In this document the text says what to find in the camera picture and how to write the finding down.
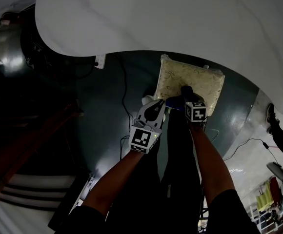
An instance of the white power socket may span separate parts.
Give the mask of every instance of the white power socket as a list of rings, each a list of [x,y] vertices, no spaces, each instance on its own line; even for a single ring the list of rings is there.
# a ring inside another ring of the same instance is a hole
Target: white power socket
[[[95,67],[96,68],[100,68],[100,69],[104,68],[105,61],[106,61],[106,55],[98,55],[98,56],[96,56],[95,62],[97,62],[98,65],[95,66]]]

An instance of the electrical outlet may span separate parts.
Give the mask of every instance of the electrical outlet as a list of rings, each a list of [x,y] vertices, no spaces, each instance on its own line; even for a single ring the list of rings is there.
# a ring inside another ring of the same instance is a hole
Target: electrical outlet
[[[104,63],[106,61],[106,55],[98,55],[95,58],[95,62],[98,63],[98,65],[95,65],[96,68],[104,68]]]

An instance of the plastic wrapped cushion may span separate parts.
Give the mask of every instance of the plastic wrapped cushion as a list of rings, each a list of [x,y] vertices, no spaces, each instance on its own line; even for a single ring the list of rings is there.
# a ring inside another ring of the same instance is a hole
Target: plastic wrapped cushion
[[[206,101],[210,116],[221,94],[224,80],[225,75],[220,70],[200,68],[173,61],[167,55],[162,55],[155,98],[166,100],[179,96],[181,87],[188,85]]]

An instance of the forearm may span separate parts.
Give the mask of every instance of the forearm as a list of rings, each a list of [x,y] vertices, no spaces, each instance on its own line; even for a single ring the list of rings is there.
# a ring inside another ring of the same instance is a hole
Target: forearm
[[[130,151],[97,182],[83,205],[90,206],[103,215],[107,215],[110,205],[123,189],[143,155],[143,153]]]
[[[220,193],[235,189],[234,183],[222,157],[202,128],[192,123],[190,123],[189,128],[197,152],[205,198],[210,205],[212,200]]]

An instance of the person's right arm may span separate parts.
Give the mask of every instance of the person's right arm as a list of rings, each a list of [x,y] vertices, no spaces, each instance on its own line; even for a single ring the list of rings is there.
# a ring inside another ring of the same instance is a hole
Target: person's right arm
[[[197,123],[189,123],[194,140],[205,198],[208,205],[220,193],[235,189],[222,157]]]

